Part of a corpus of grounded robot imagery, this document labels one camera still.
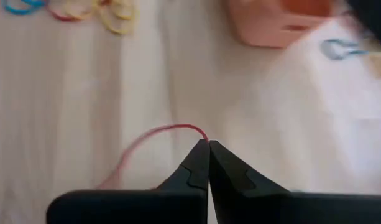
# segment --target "blue rubber band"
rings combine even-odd
[[[37,7],[42,7],[45,5],[45,1],[43,0],[38,0],[38,1],[35,1],[35,0],[22,0],[23,3],[26,3],[30,6],[37,6]]]
[[[344,49],[349,49],[347,52],[344,52],[343,54],[338,54],[333,49],[333,45],[338,45],[340,47],[343,47]],[[320,49],[327,58],[331,60],[344,60],[345,58],[348,58],[352,55],[364,55],[368,54],[370,52],[366,50],[360,50],[358,49],[358,44],[354,42],[349,42],[346,40],[341,39],[329,39],[325,40],[321,43]]]
[[[2,6],[7,12],[10,12],[11,14],[17,15],[17,16],[25,16],[25,15],[32,14],[42,7],[42,6],[33,5],[33,4],[39,4],[39,3],[36,3],[36,1],[31,1],[32,4],[28,4],[30,6],[28,9],[15,9],[8,4],[8,0],[1,0],[1,1],[2,1]]]

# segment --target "pink container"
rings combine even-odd
[[[332,0],[227,0],[240,39],[252,46],[286,47],[331,15]]]

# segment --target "red rubber band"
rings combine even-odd
[[[103,2],[101,2],[101,5],[104,6],[104,5],[108,5],[110,3],[111,3],[111,0],[103,0]],[[78,21],[81,21],[80,19],[77,19],[77,18],[72,17],[72,16],[61,16],[61,15],[57,14],[56,12],[54,12],[49,7],[49,0],[45,1],[45,8],[49,12],[49,14],[51,14],[51,16],[53,18],[55,18],[56,20],[59,20],[59,21],[62,21],[62,22],[78,22]]]
[[[203,130],[201,130],[200,128],[198,128],[194,125],[191,125],[191,124],[174,124],[174,125],[167,125],[167,126],[162,126],[162,127],[151,129],[151,130],[147,131],[146,133],[144,133],[143,135],[139,136],[137,139],[135,139],[135,141],[133,141],[128,146],[128,148],[126,150],[124,150],[124,152],[122,153],[122,155],[120,157],[120,160],[119,160],[117,166],[110,173],[108,178],[106,178],[101,184],[99,184],[97,186],[97,189],[103,189],[106,184],[108,184],[110,181],[112,181],[115,177],[117,177],[120,174],[120,172],[125,168],[125,165],[127,164],[127,161],[128,161],[128,158],[130,157],[130,155],[146,139],[148,139],[149,137],[152,137],[153,135],[156,135],[158,133],[162,133],[164,131],[169,131],[169,130],[178,129],[178,128],[193,129],[193,130],[199,132],[202,135],[203,139],[209,141],[207,135],[205,134],[205,132]]]

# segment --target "rubber band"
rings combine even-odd
[[[114,13],[114,15],[116,17],[118,17],[119,19],[122,19],[122,20],[133,20],[135,19],[135,6],[134,6],[134,3],[132,4],[128,4],[126,3],[127,1],[119,1],[119,0],[113,0],[113,4],[118,4],[120,5],[121,7],[130,7],[131,8],[131,13],[129,14],[129,16],[127,15],[123,15],[123,14],[120,14],[119,12],[117,12],[116,10],[114,10],[116,7],[113,7],[112,9],[112,12]]]
[[[15,9],[12,6],[8,4],[8,0],[1,0],[3,8],[10,12],[11,14],[17,15],[17,16],[26,16],[29,14],[33,14],[34,12],[38,11],[41,7],[35,6],[33,4],[28,4],[29,8],[27,9]]]
[[[42,7],[45,5],[45,1],[43,0],[40,0],[40,1],[37,1],[37,0],[22,0],[23,3],[26,3],[28,5],[31,5],[31,6],[37,6],[37,7]]]
[[[62,21],[62,22],[78,22],[79,20],[74,18],[74,17],[70,17],[70,16],[61,16],[59,15],[58,13],[56,13],[55,11],[53,11],[51,8],[50,8],[50,1],[49,0],[45,0],[45,8],[46,10],[49,12],[49,14],[56,20],[59,20],[59,21]]]
[[[117,28],[113,27],[111,22],[104,15],[103,7],[99,8],[98,11],[99,11],[99,15],[100,15],[100,18],[101,18],[101,21],[102,21],[103,25],[105,26],[105,28],[107,28],[108,31],[112,32],[113,34],[126,35],[126,34],[131,34],[133,32],[133,30],[134,30],[134,20],[135,20],[134,18],[132,18],[132,19],[124,19],[124,20],[128,21],[127,23],[129,23],[129,27],[123,28],[123,29],[117,29]]]
[[[154,129],[151,129],[149,131],[147,131],[146,133],[144,133],[143,135],[139,136],[137,139],[135,139],[135,141],[133,141],[128,147],[127,149],[124,150],[124,152],[121,154],[121,157],[119,159],[119,162],[117,163],[117,165],[115,166],[115,168],[113,169],[113,171],[110,173],[110,175],[108,175],[108,177],[103,181],[101,182],[96,188],[97,189],[104,189],[105,186],[110,183],[110,181],[112,181],[115,177],[118,177],[118,175],[121,173],[121,171],[125,168],[125,166],[127,165],[127,161],[128,161],[128,158],[130,158],[130,156],[132,155],[132,153],[138,148],[138,146],[140,146],[145,140],[147,140],[148,138],[158,134],[158,133],[162,133],[164,131],[169,131],[169,130],[173,130],[173,129],[180,129],[180,128],[188,128],[188,129],[193,129],[197,132],[199,132],[203,139],[209,141],[206,133],[201,130],[200,128],[194,126],[194,125],[191,125],[191,124],[174,124],[174,125],[167,125],[167,126],[162,126],[162,127],[158,127],[158,128],[154,128]]]
[[[344,50],[340,54],[335,51],[334,45],[342,47]],[[364,55],[370,52],[359,49],[359,44],[342,39],[328,39],[320,44],[321,52],[331,60],[344,60],[352,55]]]
[[[91,6],[91,9],[88,9],[86,10],[85,12],[81,12],[81,14],[75,14],[71,11],[71,7],[69,7],[68,5],[71,4],[70,3],[71,1],[67,1],[64,5],[63,5],[63,10],[65,11],[66,14],[70,15],[71,17],[74,17],[78,20],[85,20],[85,19],[88,19],[89,17],[91,17],[95,11],[98,10],[100,6],[99,2],[96,1],[94,2],[94,4],[92,4]]]

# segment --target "yellow rubber band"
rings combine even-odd
[[[79,19],[79,20],[84,20],[84,19],[87,19],[89,17],[91,17],[94,12],[96,10],[98,10],[98,8],[100,8],[100,4],[99,4],[99,1],[95,1],[93,3],[93,5],[91,6],[91,9],[85,11],[85,12],[82,12],[81,14],[75,14],[72,12],[71,10],[71,7],[69,6],[71,4],[72,0],[69,0],[67,1],[64,5],[63,5],[63,10],[65,11],[66,14],[68,14],[69,16],[72,16],[76,19]]]
[[[122,19],[122,20],[133,20],[134,17],[135,17],[135,5],[134,3],[128,3],[127,0],[113,0],[112,1],[113,4],[117,4],[119,5],[119,7],[130,7],[131,8],[131,13],[128,15],[123,15],[123,14],[120,14],[118,11],[117,11],[117,8],[118,7],[113,7],[112,5],[112,12],[113,14],[119,18],[119,19]]]
[[[133,33],[133,30],[134,30],[134,19],[127,20],[128,21],[127,23],[129,24],[127,28],[116,29],[111,24],[111,21],[109,21],[106,18],[105,14],[103,12],[104,11],[103,8],[104,7],[100,7],[98,9],[98,12],[99,12],[99,15],[101,17],[103,25],[107,28],[108,31],[112,32],[113,34],[119,34],[119,35],[127,35],[127,34]]]

